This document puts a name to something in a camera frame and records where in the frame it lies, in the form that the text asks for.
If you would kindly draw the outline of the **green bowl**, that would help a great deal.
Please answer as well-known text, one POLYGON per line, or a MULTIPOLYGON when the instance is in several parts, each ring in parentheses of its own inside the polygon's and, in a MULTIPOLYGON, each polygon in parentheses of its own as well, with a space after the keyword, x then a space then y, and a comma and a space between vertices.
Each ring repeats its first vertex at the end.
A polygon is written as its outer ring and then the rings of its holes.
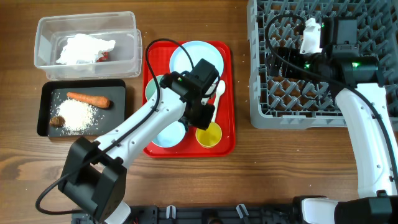
MULTIPOLYGON (((163 76, 164 76, 164 75, 158 75, 158 76, 156 76, 156 80, 157 80, 157 83, 159 84, 159 86, 160 86, 160 81, 161 81, 161 79, 162 79, 163 76)), ((152 97, 152 95, 153 95, 154 93, 156 93, 156 90, 157 90, 157 87, 156 87, 156 84, 155 84, 155 80, 152 78, 152 79, 148 82, 148 84, 147 84, 147 86, 146 86, 146 89, 145 89, 145 97, 146 97, 146 100, 147 100, 147 101, 152 97)))

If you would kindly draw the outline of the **light blue plate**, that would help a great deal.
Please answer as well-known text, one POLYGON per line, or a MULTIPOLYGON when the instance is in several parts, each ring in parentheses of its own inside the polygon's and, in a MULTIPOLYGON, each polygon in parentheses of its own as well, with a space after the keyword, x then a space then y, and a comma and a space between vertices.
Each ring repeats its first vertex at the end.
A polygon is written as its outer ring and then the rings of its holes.
MULTIPOLYGON (((220 76, 224 70, 224 60, 219 50, 213 45, 203 41, 190 41, 182 44, 183 48, 188 52, 193 65, 196 65, 201 59, 205 59, 215 66, 220 76)), ((172 53, 169 69, 171 72, 192 71, 192 66, 186 53, 177 47, 172 53)))

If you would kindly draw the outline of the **white napkin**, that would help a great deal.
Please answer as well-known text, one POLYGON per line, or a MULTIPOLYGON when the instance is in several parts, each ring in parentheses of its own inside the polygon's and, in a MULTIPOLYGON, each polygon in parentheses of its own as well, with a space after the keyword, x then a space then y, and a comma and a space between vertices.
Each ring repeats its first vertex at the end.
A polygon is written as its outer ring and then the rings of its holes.
POLYGON ((103 40, 86 34, 76 34, 67 39, 66 46, 63 47, 55 62, 62 65, 96 63, 103 52, 110 53, 115 45, 115 40, 103 40))

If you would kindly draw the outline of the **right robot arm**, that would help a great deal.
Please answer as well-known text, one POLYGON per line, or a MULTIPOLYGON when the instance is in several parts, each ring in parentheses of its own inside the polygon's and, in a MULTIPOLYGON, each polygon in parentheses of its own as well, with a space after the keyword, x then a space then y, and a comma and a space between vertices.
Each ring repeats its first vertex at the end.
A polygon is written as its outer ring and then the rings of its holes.
POLYGON ((298 223, 396 223, 397 141, 387 110, 378 58, 362 56, 354 17, 301 19, 300 49, 271 48, 269 73, 326 82, 349 131, 358 173, 358 198, 295 199, 298 223))

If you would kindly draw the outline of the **light blue rice bowl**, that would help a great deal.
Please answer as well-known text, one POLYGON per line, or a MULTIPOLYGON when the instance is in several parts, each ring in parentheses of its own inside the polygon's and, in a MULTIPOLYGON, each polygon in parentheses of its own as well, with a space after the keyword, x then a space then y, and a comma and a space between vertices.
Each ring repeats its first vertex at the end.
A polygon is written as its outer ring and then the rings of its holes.
POLYGON ((164 128, 152 140, 152 143, 159 147, 174 147, 183 140, 185 134, 185 126, 181 122, 175 121, 172 124, 168 125, 166 128, 164 128))

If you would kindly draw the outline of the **brown nut shell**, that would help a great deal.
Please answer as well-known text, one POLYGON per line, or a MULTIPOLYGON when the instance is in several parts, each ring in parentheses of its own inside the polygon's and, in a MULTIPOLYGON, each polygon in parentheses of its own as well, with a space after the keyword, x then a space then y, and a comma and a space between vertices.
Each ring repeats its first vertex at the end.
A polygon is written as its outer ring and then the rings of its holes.
POLYGON ((65 119, 62 116, 54 116, 50 119, 49 125, 59 128, 65 125, 65 119))

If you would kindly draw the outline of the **white rice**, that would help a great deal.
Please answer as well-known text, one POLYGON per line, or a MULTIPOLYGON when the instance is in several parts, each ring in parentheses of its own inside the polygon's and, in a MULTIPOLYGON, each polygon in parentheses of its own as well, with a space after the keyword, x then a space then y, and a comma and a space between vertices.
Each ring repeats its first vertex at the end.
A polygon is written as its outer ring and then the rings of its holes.
POLYGON ((104 118, 97 107, 69 98, 55 108, 52 117, 54 116, 62 116, 65 125, 59 128, 52 127, 60 129, 62 134, 71 135, 92 134, 93 131, 99 130, 100 121, 104 118))

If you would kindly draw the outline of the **red wrapper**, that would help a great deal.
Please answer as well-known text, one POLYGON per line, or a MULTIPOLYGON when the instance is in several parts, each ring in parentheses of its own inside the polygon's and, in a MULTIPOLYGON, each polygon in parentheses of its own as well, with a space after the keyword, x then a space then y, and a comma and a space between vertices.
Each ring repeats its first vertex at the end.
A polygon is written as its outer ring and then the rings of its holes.
POLYGON ((103 52, 102 56, 97 60, 97 62, 107 62, 109 61, 109 52, 103 52))

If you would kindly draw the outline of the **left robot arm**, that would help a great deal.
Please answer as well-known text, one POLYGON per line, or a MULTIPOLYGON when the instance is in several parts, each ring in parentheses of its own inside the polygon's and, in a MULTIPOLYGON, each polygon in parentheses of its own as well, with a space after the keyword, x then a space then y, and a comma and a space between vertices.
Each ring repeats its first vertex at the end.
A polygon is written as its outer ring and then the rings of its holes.
POLYGON ((93 142, 80 137, 71 145, 59 191, 97 222, 123 223, 131 211, 123 202, 127 169, 175 121, 206 130, 215 107, 201 101, 218 78, 204 59, 191 72, 164 75, 159 91, 122 124, 93 142))

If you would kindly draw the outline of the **yellow cup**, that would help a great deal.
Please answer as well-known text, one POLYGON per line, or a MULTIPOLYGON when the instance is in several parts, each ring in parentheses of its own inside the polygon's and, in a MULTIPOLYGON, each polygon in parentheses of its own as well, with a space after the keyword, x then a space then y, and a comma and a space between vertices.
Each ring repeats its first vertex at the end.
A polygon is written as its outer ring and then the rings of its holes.
POLYGON ((216 146, 221 141, 222 135, 221 127, 215 122, 211 122, 206 130, 197 128, 195 132, 196 140, 204 148, 216 146))

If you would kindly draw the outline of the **orange carrot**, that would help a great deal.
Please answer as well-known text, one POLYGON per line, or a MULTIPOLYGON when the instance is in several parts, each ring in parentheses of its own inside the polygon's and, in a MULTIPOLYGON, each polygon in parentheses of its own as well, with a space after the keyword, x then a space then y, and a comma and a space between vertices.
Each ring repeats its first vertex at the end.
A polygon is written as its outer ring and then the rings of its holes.
POLYGON ((81 101, 99 108, 109 108, 110 106, 110 100, 105 96, 86 95, 75 92, 68 92, 67 96, 74 100, 81 101))

